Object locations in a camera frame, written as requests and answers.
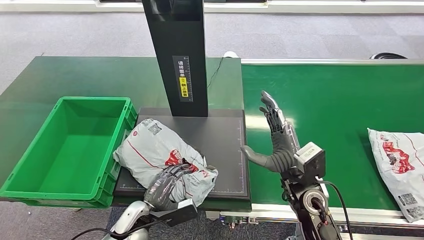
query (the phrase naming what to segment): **black scanning platform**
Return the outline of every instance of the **black scanning platform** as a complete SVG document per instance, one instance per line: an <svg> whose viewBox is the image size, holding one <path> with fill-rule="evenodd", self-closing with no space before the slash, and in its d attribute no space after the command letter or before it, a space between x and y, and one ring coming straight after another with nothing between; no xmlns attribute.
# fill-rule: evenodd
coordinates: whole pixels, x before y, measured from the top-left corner
<svg viewBox="0 0 424 240"><path fill-rule="evenodd" d="M208 117L172 116L168 108L141 108L137 124L155 119L175 131L218 169L215 187L207 199L250 200L248 163L240 150L245 145L242 109L209 109ZM113 195L143 199L146 189L121 167Z"/></svg>

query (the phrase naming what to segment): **plastic bag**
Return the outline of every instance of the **plastic bag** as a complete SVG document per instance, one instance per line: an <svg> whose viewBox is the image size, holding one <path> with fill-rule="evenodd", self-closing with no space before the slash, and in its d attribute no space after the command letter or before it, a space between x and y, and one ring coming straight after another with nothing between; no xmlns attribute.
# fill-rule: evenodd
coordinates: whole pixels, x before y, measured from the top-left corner
<svg viewBox="0 0 424 240"><path fill-rule="evenodd" d="M216 168L207 166L205 157L174 131L151 118L143 120L131 131L115 150L113 158L145 188L150 187L167 166L187 161L195 172L178 180L170 199L174 202L193 199L196 206L203 203L218 176Z"/></svg>
<svg viewBox="0 0 424 240"><path fill-rule="evenodd" d="M424 134L368 128L381 178L410 222L424 219Z"/></svg>

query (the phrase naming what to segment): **metal frame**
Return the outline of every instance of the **metal frame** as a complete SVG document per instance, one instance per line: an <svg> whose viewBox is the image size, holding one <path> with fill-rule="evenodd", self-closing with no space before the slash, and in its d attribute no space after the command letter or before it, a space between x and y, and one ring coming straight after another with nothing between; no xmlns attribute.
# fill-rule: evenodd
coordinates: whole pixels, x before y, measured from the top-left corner
<svg viewBox="0 0 424 240"><path fill-rule="evenodd" d="M242 65L424 65L421 59L242 59Z"/></svg>
<svg viewBox="0 0 424 240"><path fill-rule="evenodd" d="M368 60L342 60L342 59L242 59L243 65L424 65L424 60L410 59L368 59ZM345 214L341 207L330 207L330 212L338 224L345 224ZM392 228L417 228L424 229L424 220L409 223L402 212L396 210L348 208L347 213L352 225L368 227L392 227ZM220 212L222 216L251 217L257 221L272 222L297 222L296 214L289 205L278 204L252 204L251 212Z"/></svg>
<svg viewBox="0 0 424 240"><path fill-rule="evenodd" d="M348 233L340 233L341 238L344 240L350 240ZM355 240L422 240L424 237L416 236L388 236L388 235L373 235L373 234L352 234Z"/></svg>
<svg viewBox="0 0 424 240"><path fill-rule="evenodd" d="M98 0L0 0L0 12L144 12L140 2ZM268 0L205 3L205 13L420 14L424 1Z"/></svg>
<svg viewBox="0 0 424 240"><path fill-rule="evenodd" d="M337 224L346 224L345 214L341 207L330 207L329 209ZM424 229L424 220L409 223L400 211L395 210L348 208L347 214L350 224L353 226ZM221 211L220 215L250 217L262 222L296 223L298 221L289 205L278 204L253 203L251 212Z"/></svg>

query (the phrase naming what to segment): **yellow warning label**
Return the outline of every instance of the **yellow warning label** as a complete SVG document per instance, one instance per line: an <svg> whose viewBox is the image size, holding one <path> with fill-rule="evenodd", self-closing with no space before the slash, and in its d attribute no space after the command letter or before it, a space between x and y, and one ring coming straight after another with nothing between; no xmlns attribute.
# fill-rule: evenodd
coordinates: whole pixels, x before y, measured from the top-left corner
<svg viewBox="0 0 424 240"><path fill-rule="evenodd" d="M187 88L187 79L185 77L179 78L179 87L181 88L181 96L183 98L188 98L189 97L189 91L188 91L188 88Z"/></svg>

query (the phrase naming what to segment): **red logo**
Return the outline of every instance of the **red logo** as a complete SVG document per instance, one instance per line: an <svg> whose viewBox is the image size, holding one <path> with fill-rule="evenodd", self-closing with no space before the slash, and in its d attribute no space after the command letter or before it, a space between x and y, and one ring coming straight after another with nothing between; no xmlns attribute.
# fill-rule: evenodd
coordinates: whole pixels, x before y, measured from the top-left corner
<svg viewBox="0 0 424 240"><path fill-rule="evenodd" d="M177 165L182 163L183 158L181 157L180 152L177 149L174 149L169 153L169 158L165 161L165 166Z"/></svg>
<svg viewBox="0 0 424 240"><path fill-rule="evenodd" d="M188 163L183 157L181 157L181 153L177 149L173 149L169 153L168 160L165 161L165 166L171 166L171 165L177 165L177 164L190 164L188 168L193 173L199 171L199 169L195 165Z"/></svg>
<svg viewBox="0 0 424 240"><path fill-rule="evenodd" d="M409 162L410 156L401 149L394 148L392 141L385 140L383 142L383 149L390 160L391 170L395 174L404 174L408 171L415 170L415 167Z"/></svg>
<svg viewBox="0 0 424 240"><path fill-rule="evenodd" d="M206 178L207 176L209 176L209 173L206 172L205 170L202 170L201 173L203 174L203 177Z"/></svg>

